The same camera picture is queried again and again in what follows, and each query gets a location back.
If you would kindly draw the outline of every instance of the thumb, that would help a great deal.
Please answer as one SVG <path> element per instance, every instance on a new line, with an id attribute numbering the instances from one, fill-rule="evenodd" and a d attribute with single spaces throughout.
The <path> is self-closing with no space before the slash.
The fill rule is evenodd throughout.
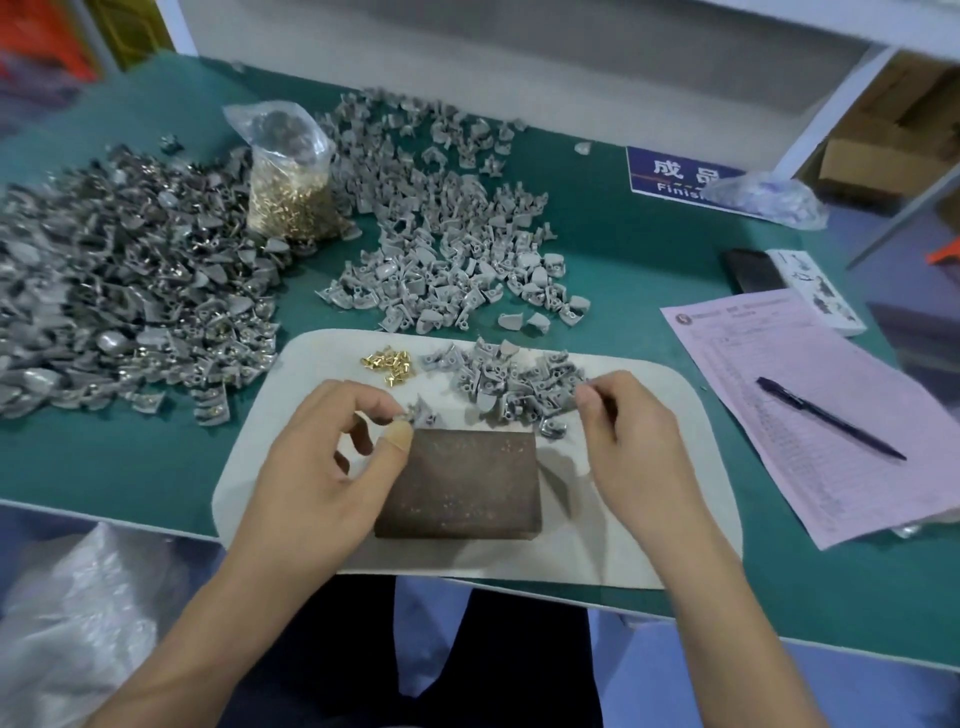
<path id="1" fill-rule="evenodd" d="M 596 463 L 605 459 L 605 455 L 616 445 L 613 424 L 607 416 L 600 393 L 588 384 L 579 384 L 574 393 L 580 422 L 587 435 L 587 453 L 590 464 L 596 470 Z"/>
<path id="2" fill-rule="evenodd" d="M 379 513 L 394 481 L 407 464 L 414 429 L 405 420 L 390 423 L 373 448 L 367 468 L 350 484 L 349 492 Z"/>

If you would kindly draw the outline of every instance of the white mat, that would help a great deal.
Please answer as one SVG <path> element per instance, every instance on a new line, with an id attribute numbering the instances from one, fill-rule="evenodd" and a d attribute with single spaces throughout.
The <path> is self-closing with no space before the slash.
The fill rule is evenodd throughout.
<path id="1" fill-rule="evenodd" d="M 213 493 L 213 520 L 229 547 L 250 498 L 270 444 L 297 405 L 324 379 L 353 379 L 383 387 L 383 375 L 364 369 L 360 358 L 385 347 L 413 356 L 456 343 L 426 336 L 379 331 L 323 329 L 302 334 L 283 349 L 266 381 Z M 529 359 L 540 350 L 523 350 Z M 572 353 L 587 376 L 616 369 L 633 372 L 677 415 L 697 479 L 713 517 L 738 554 L 743 532 L 730 480 L 707 418 L 693 387 L 677 372 L 660 364 L 611 356 Z M 443 415 L 446 426 L 477 429 L 475 409 L 450 390 L 446 372 L 420 373 L 392 390 L 401 404 L 423 396 Z M 627 530 L 607 510 L 589 476 L 584 431 L 575 412 L 563 415 L 567 433 L 553 442 L 538 438 L 543 532 L 533 541 L 381 540 L 371 535 L 341 570 L 346 573 L 396 573 L 461 578 L 518 579 L 593 586 L 661 589 L 653 568 Z M 511 425 L 522 429 L 521 425 Z M 380 427 L 371 425 L 374 441 Z M 363 458 L 347 436 L 341 452 L 360 470 Z"/>

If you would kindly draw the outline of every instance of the plastic bag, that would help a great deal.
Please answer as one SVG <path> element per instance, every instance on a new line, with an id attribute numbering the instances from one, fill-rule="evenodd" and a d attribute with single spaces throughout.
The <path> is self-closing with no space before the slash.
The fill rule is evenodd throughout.
<path id="1" fill-rule="evenodd" d="M 247 227 L 268 237 L 340 237 L 347 225 L 330 191 L 336 147 L 313 117 L 290 101 L 228 106 L 224 116 L 253 149 Z"/>
<path id="2" fill-rule="evenodd" d="M 715 180 L 700 196 L 796 230 L 819 231 L 827 226 L 828 210 L 812 189 L 800 180 L 784 180 L 770 172 Z"/>
<path id="3" fill-rule="evenodd" d="M 79 726 L 154 650 L 188 585 L 154 533 L 100 523 L 27 546 L 0 620 L 0 726 Z"/>

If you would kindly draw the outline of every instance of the blue sign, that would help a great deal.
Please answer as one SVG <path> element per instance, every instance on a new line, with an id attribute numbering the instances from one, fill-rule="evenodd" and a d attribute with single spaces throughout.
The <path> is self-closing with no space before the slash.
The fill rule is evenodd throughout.
<path id="1" fill-rule="evenodd" d="M 732 207 L 708 202 L 700 196 L 700 190 L 708 182 L 724 180 L 727 177 L 739 177 L 744 174 L 742 169 L 638 147 L 627 147 L 627 168 L 630 170 L 630 189 L 633 192 L 660 197 L 664 200 L 675 200 L 688 205 L 713 207 L 741 215 L 748 214 Z"/>

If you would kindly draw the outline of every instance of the pen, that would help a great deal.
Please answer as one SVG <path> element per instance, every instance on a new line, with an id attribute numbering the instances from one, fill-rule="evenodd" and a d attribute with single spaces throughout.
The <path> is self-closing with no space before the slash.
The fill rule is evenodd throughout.
<path id="1" fill-rule="evenodd" d="M 846 420 L 841 420 L 836 415 L 831 415 L 829 412 L 827 412 L 827 410 L 821 409 L 812 401 L 805 400 L 803 397 L 797 397 L 797 395 L 777 384 L 773 379 L 768 379 L 766 376 L 761 376 L 756 380 L 756 383 L 760 385 L 760 389 L 762 389 L 764 392 L 772 394 L 778 400 L 785 401 L 791 407 L 796 409 L 805 409 L 814 417 L 823 420 L 825 423 L 833 425 L 837 429 L 843 430 L 848 435 L 853 437 L 854 440 L 859 440 L 861 443 L 875 449 L 877 452 L 882 452 L 884 455 L 896 457 L 898 460 L 906 460 L 906 455 L 904 455 L 902 452 L 894 450 L 879 438 L 874 437 L 869 432 L 864 432 L 856 425 L 851 425 Z"/>

